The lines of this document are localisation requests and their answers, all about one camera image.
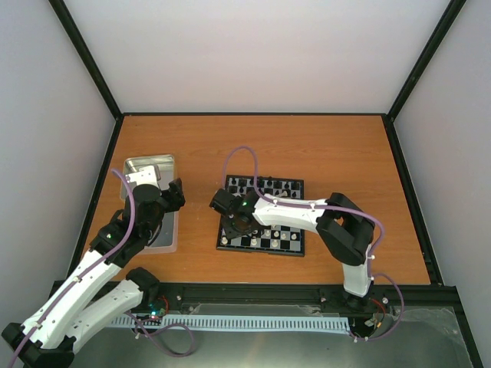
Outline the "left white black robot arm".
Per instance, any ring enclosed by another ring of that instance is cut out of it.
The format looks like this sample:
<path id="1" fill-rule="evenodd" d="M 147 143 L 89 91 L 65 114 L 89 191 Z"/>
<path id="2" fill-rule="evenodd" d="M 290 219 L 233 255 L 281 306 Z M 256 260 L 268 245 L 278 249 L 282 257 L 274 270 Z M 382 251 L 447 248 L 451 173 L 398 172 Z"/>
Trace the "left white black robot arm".
<path id="1" fill-rule="evenodd" d="M 158 236 L 163 218 L 185 204 L 181 179 L 168 189 L 144 183 L 128 190 L 117 210 L 91 242 L 79 265 L 50 299 L 23 323 L 10 323 L 2 338 L 12 362 L 27 367 L 68 367 L 74 355 L 115 317 L 135 307 L 152 308 L 160 282 L 144 268 L 131 270 L 109 294 L 97 292 Z"/>

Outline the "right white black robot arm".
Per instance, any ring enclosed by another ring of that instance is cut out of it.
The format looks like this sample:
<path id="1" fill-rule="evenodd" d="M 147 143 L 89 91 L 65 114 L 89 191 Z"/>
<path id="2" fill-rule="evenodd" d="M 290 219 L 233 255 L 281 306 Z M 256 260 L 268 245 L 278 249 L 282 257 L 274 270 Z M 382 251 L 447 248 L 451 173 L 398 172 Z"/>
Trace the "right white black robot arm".
<path id="1" fill-rule="evenodd" d="M 362 212 L 348 197 L 334 192 L 328 199 L 289 199 L 251 191 L 233 195 L 218 189 L 209 207 L 220 214 L 228 239 L 261 232 L 274 225 L 297 228 L 320 237 L 331 256 L 341 263 L 344 291 L 367 296 L 372 279 L 369 251 L 375 218 Z"/>

